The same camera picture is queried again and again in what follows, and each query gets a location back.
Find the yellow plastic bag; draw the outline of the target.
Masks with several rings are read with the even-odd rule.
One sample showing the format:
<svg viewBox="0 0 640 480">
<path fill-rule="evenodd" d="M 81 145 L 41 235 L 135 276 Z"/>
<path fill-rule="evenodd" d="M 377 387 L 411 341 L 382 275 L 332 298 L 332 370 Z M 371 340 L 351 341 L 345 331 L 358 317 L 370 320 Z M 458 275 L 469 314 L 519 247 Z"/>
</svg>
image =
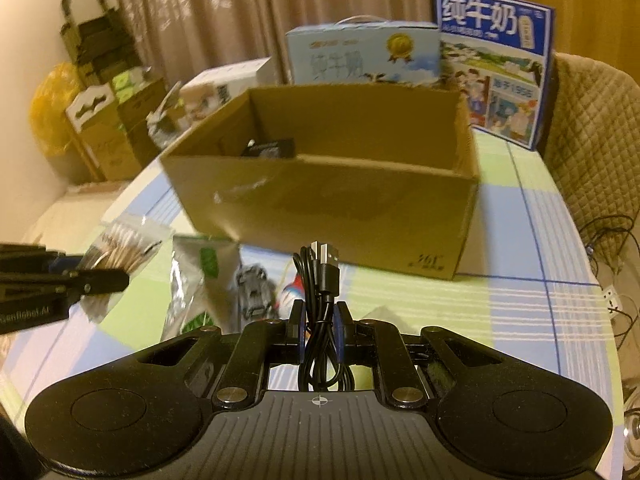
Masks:
<svg viewBox="0 0 640 480">
<path fill-rule="evenodd" d="M 77 68 L 70 62 L 56 64 L 37 87 L 28 121 L 44 156 L 62 156 L 72 145 L 75 129 L 66 110 L 83 88 Z"/>
</svg>

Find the light blue milk carton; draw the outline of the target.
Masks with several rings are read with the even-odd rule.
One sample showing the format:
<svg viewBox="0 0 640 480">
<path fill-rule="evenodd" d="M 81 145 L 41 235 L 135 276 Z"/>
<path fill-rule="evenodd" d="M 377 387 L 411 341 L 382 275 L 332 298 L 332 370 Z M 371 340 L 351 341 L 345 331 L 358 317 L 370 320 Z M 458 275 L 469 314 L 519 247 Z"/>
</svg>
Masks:
<svg viewBox="0 0 640 480">
<path fill-rule="evenodd" d="M 429 22 L 360 21 L 299 26 L 286 33 L 296 84 L 434 84 L 440 33 Z"/>
</svg>

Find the brown curtain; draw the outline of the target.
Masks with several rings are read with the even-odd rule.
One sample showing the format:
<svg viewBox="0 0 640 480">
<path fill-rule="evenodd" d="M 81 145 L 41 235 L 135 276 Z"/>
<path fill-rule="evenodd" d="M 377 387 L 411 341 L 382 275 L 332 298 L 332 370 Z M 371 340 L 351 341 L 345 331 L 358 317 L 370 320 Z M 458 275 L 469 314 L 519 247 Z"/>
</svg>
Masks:
<svg viewBox="0 0 640 480">
<path fill-rule="evenodd" d="M 271 58 L 291 78 L 286 33 L 358 15 L 434 21 L 434 0 L 118 0 L 146 64 L 169 81 L 209 67 Z"/>
</svg>

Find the small black product box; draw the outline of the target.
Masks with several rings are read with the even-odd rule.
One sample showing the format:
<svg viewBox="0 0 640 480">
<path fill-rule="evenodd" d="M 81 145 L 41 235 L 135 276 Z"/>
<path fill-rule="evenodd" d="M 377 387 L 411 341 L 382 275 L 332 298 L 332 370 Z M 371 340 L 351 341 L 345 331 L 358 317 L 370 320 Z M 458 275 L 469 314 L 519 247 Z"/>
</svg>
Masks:
<svg viewBox="0 0 640 480">
<path fill-rule="evenodd" d="M 250 158 L 294 158 L 296 156 L 295 142 L 292 138 L 270 142 L 250 140 L 241 154 Z"/>
</svg>

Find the quilted beige chair back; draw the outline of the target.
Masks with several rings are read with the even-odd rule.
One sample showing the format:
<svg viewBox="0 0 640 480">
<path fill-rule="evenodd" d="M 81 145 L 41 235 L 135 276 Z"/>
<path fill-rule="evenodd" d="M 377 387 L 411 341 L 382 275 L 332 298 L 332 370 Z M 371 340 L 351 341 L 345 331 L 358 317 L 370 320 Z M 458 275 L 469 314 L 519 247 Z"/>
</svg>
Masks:
<svg viewBox="0 0 640 480">
<path fill-rule="evenodd" d="M 582 236 L 639 214 L 639 84 L 617 68 L 558 53 L 544 162 Z"/>
</svg>

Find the black toy car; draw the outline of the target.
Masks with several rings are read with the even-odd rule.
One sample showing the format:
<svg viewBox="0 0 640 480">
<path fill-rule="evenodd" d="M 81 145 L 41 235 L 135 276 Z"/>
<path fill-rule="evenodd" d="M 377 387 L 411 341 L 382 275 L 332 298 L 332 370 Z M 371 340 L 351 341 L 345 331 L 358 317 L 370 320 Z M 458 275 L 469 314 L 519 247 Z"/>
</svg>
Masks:
<svg viewBox="0 0 640 480">
<path fill-rule="evenodd" d="M 242 266 L 235 278 L 236 304 L 242 323 L 276 318 L 276 296 L 266 270 L 259 264 Z"/>
</svg>

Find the checkered bed sheet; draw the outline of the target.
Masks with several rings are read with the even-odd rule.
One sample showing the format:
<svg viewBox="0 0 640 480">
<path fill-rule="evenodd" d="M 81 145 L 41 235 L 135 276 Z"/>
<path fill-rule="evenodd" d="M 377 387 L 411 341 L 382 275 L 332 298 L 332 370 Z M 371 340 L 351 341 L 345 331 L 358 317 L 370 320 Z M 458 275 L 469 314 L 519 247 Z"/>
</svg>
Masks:
<svg viewBox="0 0 640 480">
<path fill-rule="evenodd" d="M 572 378 L 610 407 L 613 435 L 599 474 L 623 472 L 623 393 L 615 337 L 584 244 L 538 154 L 477 133 L 480 188 L 454 278 L 430 280 L 342 266 L 355 318 L 405 333 L 437 325 Z M 171 302 L 165 243 L 101 323 L 70 317 L 1 341 L 1 404 L 21 425 L 43 388 L 160 341 Z"/>
</svg>

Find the cotton swabs bag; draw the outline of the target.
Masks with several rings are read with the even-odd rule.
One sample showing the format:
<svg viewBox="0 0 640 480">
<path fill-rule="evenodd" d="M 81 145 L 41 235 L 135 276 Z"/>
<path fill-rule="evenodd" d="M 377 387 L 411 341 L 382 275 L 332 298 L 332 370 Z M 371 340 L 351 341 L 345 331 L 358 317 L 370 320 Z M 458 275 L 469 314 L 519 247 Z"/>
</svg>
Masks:
<svg viewBox="0 0 640 480">
<path fill-rule="evenodd" d="M 125 271 L 135 278 L 171 237 L 172 229 L 148 216 L 121 214 L 110 222 L 82 257 L 81 270 Z"/>
</svg>

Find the cardboard boxes pile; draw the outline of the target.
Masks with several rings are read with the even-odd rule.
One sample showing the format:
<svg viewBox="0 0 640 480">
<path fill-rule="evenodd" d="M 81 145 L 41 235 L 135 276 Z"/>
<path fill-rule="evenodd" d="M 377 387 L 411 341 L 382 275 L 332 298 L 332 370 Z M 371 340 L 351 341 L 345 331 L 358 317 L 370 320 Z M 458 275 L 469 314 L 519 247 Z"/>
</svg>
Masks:
<svg viewBox="0 0 640 480">
<path fill-rule="evenodd" d="M 66 115 L 107 181 L 133 179 L 191 125 L 180 84 L 135 67 L 80 92 Z"/>
</svg>

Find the dark blue milk carton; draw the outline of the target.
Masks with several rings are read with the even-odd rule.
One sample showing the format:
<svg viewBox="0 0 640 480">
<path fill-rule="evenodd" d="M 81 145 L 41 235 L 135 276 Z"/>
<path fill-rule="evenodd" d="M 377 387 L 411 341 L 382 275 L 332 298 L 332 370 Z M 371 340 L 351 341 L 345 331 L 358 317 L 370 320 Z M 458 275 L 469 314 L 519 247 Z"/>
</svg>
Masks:
<svg viewBox="0 0 640 480">
<path fill-rule="evenodd" d="M 442 72 L 465 95 L 471 126 L 536 148 L 555 13 L 524 0 L 436 0 Z"/>
</svg>

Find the white beige product box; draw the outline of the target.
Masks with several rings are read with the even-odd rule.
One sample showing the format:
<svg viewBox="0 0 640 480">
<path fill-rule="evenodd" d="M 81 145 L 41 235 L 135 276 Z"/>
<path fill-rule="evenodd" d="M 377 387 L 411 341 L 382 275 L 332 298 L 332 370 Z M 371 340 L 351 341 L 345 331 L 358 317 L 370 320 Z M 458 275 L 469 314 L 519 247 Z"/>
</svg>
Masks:
<svg viewBox="0 0 640 480">
<path fill-rule="evenodd" d="M 180 88 L 179 96 L 190 117 L 202 120 L 247 89 L 278 83 L 272 59 L 255 58 L 203 70 Z"/>
</svg>

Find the white power strip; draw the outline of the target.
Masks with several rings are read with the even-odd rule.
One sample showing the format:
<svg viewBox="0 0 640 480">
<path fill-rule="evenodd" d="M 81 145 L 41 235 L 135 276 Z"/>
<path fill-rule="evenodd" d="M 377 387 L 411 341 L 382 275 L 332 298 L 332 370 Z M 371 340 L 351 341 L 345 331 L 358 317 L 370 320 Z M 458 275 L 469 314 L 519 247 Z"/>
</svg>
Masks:
<svg viewBox="0 0 640 480">
<path fill-rule="evenodd" d="M 620 313 L 623 311 L 622 304 L 620 303 L 620 296 L 618 296 L 618 293 L 616 292 L 616 289 L 613 285 L 605 287 L 605 289 L 602 290 L 602 295 L 606 307 L 608 308 L 608 312 Z"/>
</svg>

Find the open brown cardboard box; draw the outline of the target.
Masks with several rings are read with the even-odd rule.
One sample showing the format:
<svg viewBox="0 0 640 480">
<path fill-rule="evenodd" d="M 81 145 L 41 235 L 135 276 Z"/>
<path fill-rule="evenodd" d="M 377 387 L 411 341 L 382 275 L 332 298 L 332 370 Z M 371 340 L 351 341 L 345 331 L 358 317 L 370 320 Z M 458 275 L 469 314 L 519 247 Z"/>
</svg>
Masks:
<svg viewBox="0 0 640 480">
<path fill-rule="evenodd" d="M 241 156 L 289 138 L 294 158 Z M 443 280 L 480 184 L 462 94 L 380 82 L 247 90 L 160 163 L 198 232 L 275 252 L 318 240 L 348 263 Z"/>
</svg>

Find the silver foil pouch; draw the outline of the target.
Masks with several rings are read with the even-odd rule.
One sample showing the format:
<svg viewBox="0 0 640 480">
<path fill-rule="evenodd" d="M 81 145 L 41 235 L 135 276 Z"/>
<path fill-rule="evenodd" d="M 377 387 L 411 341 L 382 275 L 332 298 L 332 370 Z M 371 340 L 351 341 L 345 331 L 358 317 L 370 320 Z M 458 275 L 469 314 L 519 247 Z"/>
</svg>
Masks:
<svg viewBox="0 0 640 480">
<path fill-rule="evenodd" d="M 174 236 L 163 340 L 209 325 L 223 334 L 239 333 L 236 276 L 241 266 L 240 246 L 232 240 Z"/>
</svg>

